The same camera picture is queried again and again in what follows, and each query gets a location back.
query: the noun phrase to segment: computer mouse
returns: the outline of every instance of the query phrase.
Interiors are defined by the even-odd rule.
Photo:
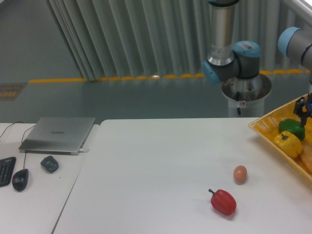
[[[28,175],[28,169],[20,170],[14,174],[12,177],[12,185],[16,191],[21,192],[26,188],[28,183]]]

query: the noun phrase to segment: yellow basket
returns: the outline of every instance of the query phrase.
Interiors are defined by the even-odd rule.
[[[299,98],[271,111],[265,116],[255,120],[250,123],[248,126],[257,132],[265,141],[274,147],[288,162],[291,166],[293,166],[296,170],[298,170],[303,176],[309,179],[312,182],[312,173],[306,168],[306,166],[301,161],[300,157],[296,159],[292,159],[287,154],[285,154],[282,150],[280,150],[274,143],[274,137],[279,134],[278,124],[279,122],[292,118],[295,120],[299,120],[298,116],[293,114],[293,109],[296,101]],[[307,124],[305,126],[306,129],[306,137],[303,141],[301,141],[302,146],[308,143],[312,143],[312,118],[307,119]]]

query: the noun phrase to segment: brown egg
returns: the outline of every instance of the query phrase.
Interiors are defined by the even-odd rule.
[[[238,184],[242,184],[247,179],[247,169],[244,166],[238,166],[234,170],[234,179]]]

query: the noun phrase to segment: blue joint cap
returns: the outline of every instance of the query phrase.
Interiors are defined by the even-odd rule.
[[[202,69],[205,77],[213,84],[220,83],[219,77],[216,75],[215,71],[212,69],[212,67],[208,64],[207,61],[204,61],[202,64]]]
[[[233,50],[245,57],[258,58],[261,56],[260,46],[249,40],[236,42]]]
[[[290,27],[286,29],[281,36],[278,39],[277,42],[277,47],[280,52],[282,52],[284,55],[287,55],[287,48],[288,48],[288,43],[291,40],[293,34],[300,28],[296,27]]]

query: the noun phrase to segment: laptop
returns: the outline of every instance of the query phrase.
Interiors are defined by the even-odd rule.
[[[94,121],[94,117],[42,117],[19,150],[25,153],[78,155]]]

